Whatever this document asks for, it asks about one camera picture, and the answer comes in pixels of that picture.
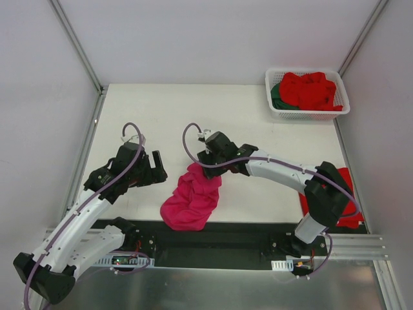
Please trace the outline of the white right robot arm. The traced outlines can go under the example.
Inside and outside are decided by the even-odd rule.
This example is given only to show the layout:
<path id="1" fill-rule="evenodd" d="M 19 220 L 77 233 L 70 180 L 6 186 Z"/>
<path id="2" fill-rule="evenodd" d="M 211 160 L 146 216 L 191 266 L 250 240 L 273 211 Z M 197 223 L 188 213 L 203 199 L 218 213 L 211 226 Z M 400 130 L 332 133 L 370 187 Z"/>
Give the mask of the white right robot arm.
<path id="1" fill-rule="evenodd" d="M 308 212 L 291 235 L 278 242 L 281 252 L 299 258 L 313 248 L 321 233 L 343 217 L 352 190 L 333 164 L 324 161 L 311 166 L 282 160 L 253 145 L 238 147 L 220 131 L 203 130 L 197 136 L 205 145 L 197 158 L 208 179 L 226 172 L 264 178 L 306 198 Z"/>

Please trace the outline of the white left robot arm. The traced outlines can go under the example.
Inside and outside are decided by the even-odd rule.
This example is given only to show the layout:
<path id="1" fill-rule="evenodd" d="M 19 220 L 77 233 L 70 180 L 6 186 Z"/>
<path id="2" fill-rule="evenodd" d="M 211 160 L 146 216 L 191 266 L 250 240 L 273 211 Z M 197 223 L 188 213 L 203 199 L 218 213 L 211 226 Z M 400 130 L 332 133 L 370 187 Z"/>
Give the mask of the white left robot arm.
<path id="1" fill-rule="evenodd" d="M 120 216 L 85 244 L 81 240 L 129 189 L 163 183 L 166 179 L 158 150 L 148 155 L 137 143 L 123 143 L 115 157 L 90 173 L 78 201 L 42 244 L 31 253 L 15 257 L 13 265 L 25 284 L 25 293 L 34 291 L 56 305 L 98 259 L 111 251 L 133 249 L 138 239 L 137 227 Z"/>

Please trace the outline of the pink t shirt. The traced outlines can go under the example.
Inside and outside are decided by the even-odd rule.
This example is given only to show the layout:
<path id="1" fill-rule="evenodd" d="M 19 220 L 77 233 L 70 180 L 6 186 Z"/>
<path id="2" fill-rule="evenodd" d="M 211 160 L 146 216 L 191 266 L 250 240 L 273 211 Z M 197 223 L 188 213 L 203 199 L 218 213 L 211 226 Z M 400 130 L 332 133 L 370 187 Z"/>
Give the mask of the pink t shirt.
<path id="1" fill-rule="evenodd" d="M 160 208 L 163 221 L 174 231 L 201 231 L 219 202 L 221 177 L 206 178 L 203 168 L 192 163 Z"/>

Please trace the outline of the white plastic laundry basket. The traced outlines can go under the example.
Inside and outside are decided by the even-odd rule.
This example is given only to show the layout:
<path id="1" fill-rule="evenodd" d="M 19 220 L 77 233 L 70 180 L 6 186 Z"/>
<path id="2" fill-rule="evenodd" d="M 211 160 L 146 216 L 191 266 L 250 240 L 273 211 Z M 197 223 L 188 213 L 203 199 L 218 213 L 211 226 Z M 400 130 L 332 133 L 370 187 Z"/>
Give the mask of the white plastic laundry basket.
<path id="1" fill-rule="evenodd" d="M 350 112 L 342 78 L 333 70 L 270 68 L 265 90 L 274 119 L 330 121 Z"/>

